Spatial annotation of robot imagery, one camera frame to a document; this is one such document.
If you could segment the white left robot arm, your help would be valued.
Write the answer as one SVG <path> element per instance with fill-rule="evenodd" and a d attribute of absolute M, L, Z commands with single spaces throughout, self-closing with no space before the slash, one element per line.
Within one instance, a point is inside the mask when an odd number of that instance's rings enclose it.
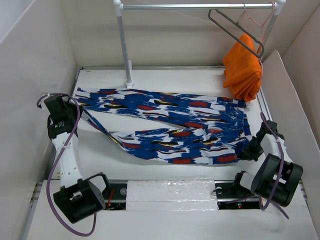
<path fill-rule="evenodd" d="M 83 108 L 63 98 L 62 94 L 51 94 L 43 102 L 49 111 L 48 137 L 55 147 L 60 170 L 60 190 L 53 194 L 54 203 L 74 224 L 105 209 L 112 187 L 102 172 L 96 176 L 103 181 L 95 185 L 90 177 L 83 177 L 77 133 Z"/>

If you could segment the blue patterned trousers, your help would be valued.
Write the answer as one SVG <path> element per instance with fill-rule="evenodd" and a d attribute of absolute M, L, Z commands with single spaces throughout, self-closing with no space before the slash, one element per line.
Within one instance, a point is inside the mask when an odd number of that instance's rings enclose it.
<path fill-rule="evenodd" d="M 82 119 L 128 154 L 147 161 L 183 165 L 232 164 L 252 139 L 246 103 L 221 96 L 140 89 L 78 88 Z M 134 132 L 110 131 L 92 112 L 167 123 Z"/>

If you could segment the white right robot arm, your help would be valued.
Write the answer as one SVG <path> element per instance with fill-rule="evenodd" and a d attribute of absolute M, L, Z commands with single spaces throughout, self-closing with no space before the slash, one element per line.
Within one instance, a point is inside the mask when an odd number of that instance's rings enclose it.
<path fill-rule="evenodd" d="M 256 174 L 241 171 L 231 184 L 237 197 L 248 192 L 287 207 L 295 194 L 303 167 L 290 159 L 284 145 L 284 137 L 277 131 L 277 123 L 267 120 L 240 154 L 242 160 L 254 160 L 264 154 L 265 160 Z"/>

